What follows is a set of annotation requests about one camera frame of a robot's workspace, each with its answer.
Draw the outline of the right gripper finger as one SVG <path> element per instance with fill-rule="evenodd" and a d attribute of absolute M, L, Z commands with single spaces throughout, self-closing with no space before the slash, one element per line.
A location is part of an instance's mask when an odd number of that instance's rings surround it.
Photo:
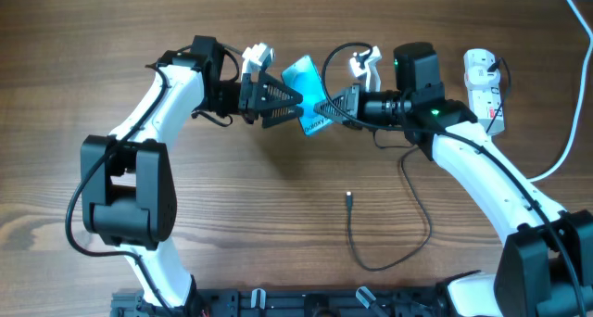
<path fill-rule="evenodd" d="M 348 128 L 352 127 L 352 121 L 350 119 L 348 119 L 347 117 L 344 117 L 342 115 L 333 115 L 333 114 L 329 114 L 329 115 L 323 115 L 324 118 L 326 118 L 327 120 L 329 120 L 330 122 L 334 122 L 336 124 L 341 124 L 344 125 Z"/>
<path fill-rule="evenodd" d="M 344 108 L 344 95 L 335 95 L 330 100 L 323 100 L 314 105 L 314 112 L 324 118 L 343 118 L 341 110 Z"/>

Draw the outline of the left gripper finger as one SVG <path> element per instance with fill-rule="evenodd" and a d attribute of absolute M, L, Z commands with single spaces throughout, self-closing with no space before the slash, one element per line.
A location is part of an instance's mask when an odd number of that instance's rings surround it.
<path fill-rule="evenodd" d="M 300 118 L 301 107 L 291 106 L 266 110 L 261 114 L 261 117 L 263 118 L 262 127 L 267 129 L 289 120 Z"/>
<path fill-rule="evenodd" d="M 257 110 L 289 108 L 302 102 L 302 94 L 286 86 L 265 71 L 259 73 L 257 82 Z"/>

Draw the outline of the teal screen smartphone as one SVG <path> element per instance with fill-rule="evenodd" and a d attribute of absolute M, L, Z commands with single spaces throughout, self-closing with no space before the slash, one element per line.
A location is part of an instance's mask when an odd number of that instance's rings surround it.
<path fill-rule="evenodd" d="M 285 69 L 281 76 L 285 85 L 303 97 L 302 102 L 298 104 L 303 109 L 303 114 L 298 120 L 306 136 L 312 136 L 333 123 L 314 111 L 314 106 L 323 101 L 325 95 L 321 77 L 311 56 L 303 56 Z"/>

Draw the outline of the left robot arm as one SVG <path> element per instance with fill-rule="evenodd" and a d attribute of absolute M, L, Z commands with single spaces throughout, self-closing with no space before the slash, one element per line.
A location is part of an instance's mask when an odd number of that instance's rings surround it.
<path fill-rule="evenodd" d="M 272 47 L 259 43 L 233 53 L 209 36 L 166 51 L 150 64 L 155 79 L 132 114 L 81 146 L 67 239 L 86 256 L 124 257 L 143 287 L 136 307 L 153 316 L 187 314 L 196 301 L 196 281 L 170 236 L 177 196 L 169 153 L 186 120 L 237 115 L 269 128 L 302 114 L 301 94 L 266 71 Z"/>

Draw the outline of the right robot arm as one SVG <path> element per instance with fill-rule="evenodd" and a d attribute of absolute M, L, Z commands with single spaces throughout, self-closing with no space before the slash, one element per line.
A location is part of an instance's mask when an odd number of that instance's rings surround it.
<path fill-rule="evenodd" d="M 394 51 L 397 87 L 353 84 L 315 111 L 338 123 L 398 131 L 453 176 L 503 246 L 493 274 L 469 273 L 437 289 L 442 316 L 584 316 L 592 310 L 592 216 L 541 193 L 496 148 L 461 101 L 445 96 L 431 44 Z"/>

